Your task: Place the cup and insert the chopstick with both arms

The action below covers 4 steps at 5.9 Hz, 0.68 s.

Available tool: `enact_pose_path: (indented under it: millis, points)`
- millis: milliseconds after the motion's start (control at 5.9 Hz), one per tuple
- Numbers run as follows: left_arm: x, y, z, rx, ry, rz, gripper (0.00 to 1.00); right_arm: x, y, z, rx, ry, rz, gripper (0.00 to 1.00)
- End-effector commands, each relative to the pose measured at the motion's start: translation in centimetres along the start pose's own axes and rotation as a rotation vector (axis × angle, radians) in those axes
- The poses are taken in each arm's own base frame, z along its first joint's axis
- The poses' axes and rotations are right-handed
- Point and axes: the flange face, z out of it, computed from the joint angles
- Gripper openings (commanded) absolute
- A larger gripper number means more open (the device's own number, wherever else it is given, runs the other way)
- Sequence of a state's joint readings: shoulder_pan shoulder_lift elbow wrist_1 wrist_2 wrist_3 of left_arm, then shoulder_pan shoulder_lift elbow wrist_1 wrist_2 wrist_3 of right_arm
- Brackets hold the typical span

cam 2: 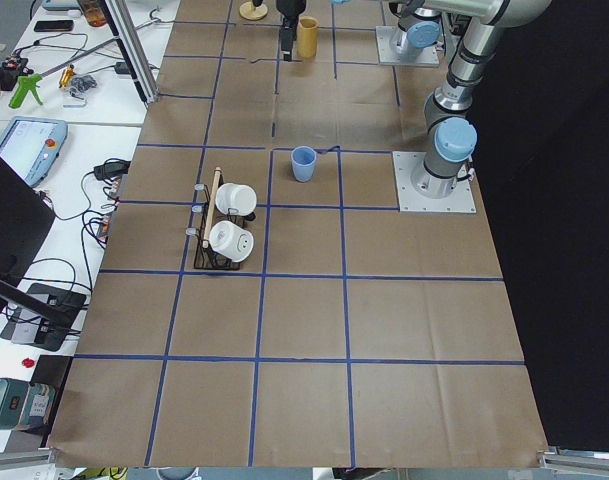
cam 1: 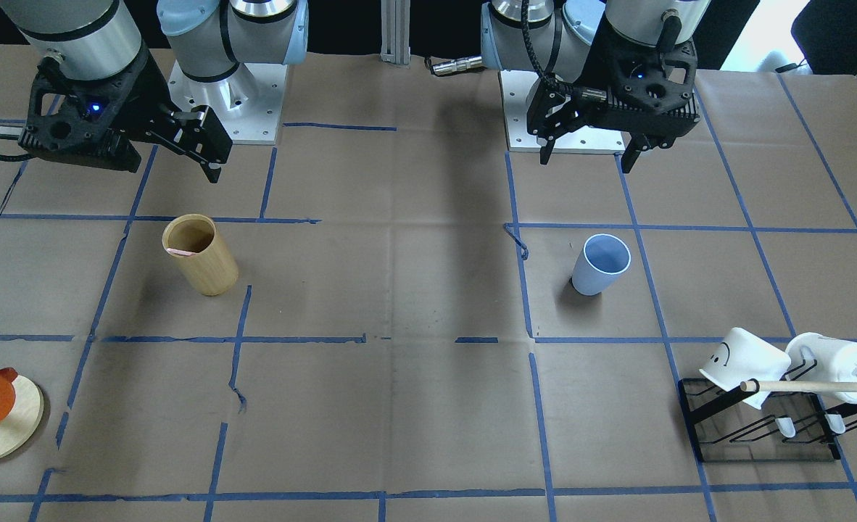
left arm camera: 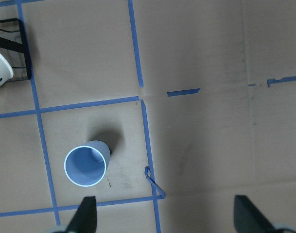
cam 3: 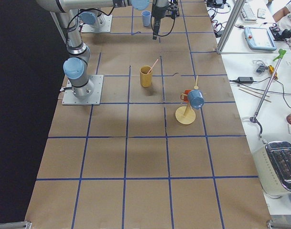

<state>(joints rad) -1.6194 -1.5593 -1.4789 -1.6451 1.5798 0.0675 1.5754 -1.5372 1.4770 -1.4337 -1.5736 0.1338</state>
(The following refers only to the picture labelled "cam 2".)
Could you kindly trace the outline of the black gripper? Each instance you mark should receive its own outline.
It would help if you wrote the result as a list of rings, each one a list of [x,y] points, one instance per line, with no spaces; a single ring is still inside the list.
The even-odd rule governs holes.
[[[282,59],[290,62],[297,38],[297,17],[305,11],[305,0],[276,0],[276,8],[283,15],[280,27]]]

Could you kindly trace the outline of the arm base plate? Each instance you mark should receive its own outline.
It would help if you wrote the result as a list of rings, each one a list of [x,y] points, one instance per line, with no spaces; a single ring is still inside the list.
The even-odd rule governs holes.
[[[425,169],[425,155],[425,152],[392,152],[399,211],[475,214],[477,210],[470,180],[462,180],[466,167],[462,166],[453,178],[440,179]]]
[[[437,45],[413,47],[397,26],[377,26],[378,61],[381,65],[437,68],[440,65]]]

